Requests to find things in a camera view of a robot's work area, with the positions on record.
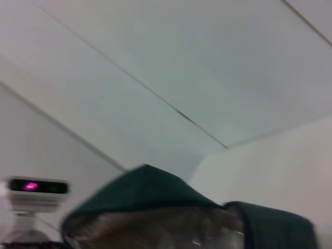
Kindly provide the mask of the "dark teal insulated lunch bag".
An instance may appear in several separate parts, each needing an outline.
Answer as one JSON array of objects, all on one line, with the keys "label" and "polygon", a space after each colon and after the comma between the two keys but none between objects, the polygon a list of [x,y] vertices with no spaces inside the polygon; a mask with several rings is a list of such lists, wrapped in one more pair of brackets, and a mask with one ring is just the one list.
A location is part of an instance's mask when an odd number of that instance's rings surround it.
[{"label": "dark teal insulated lunch bag", "polygon": [[110,182],[64,219],[67,249],[320,249],[306,218],[219,205],[148,164]]}]

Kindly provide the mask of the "white robot neck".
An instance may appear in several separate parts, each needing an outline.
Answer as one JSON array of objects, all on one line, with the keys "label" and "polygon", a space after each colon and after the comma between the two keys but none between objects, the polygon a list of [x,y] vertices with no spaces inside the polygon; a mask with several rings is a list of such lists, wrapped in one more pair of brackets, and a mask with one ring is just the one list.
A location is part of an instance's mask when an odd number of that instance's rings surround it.
[{"label": "white robot neck", "polygon": [[9,242],[60,242],[59,229],[36,213],[8,212],[9,221],[0,228],[0,243]]}]

